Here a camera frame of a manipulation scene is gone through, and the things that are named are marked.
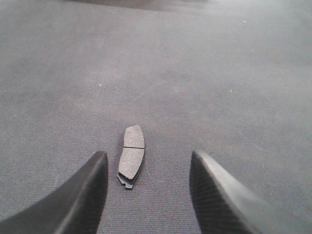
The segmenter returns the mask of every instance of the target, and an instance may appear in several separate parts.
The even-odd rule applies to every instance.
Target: textured black surface
[[[190,192],[202,234],[257,234],[249,230],[231,209],[201,158],[194,153],[190,171]]]
[[[99,233],[197,234],[194,148],[312,220],[310,1],[93,3],[0,1],[0,220],[105,150]],[[122,138],[138,123],[145,161],[126,191]]]
[[[108,181],[107,156],[96,152],[61,187],[0,223],[1,234],[96,234]]]
[[[203,151],[194,151],[190,192],[203,234],[310,234],[312,223],[243,186]]]

